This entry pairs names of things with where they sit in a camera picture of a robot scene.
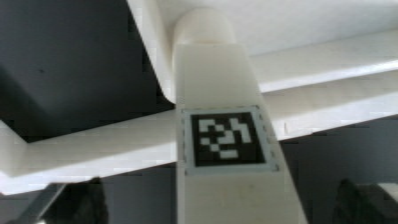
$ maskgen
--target gray floor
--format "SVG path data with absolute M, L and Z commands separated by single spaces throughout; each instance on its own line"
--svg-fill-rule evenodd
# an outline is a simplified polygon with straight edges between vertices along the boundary
M 337 184 L 398 182 L 398 117 L 282 142 L 309 223 L 332 223 Z
M 343 178 L 398 182 L 398 117 L 282 142 L 311 224 L 330 224 Z M 174 168 L 161 166 L 105 178 L 110 223 L 176 223 Z M 0 224 L 18 217 L 37 192 L 0 200 Z

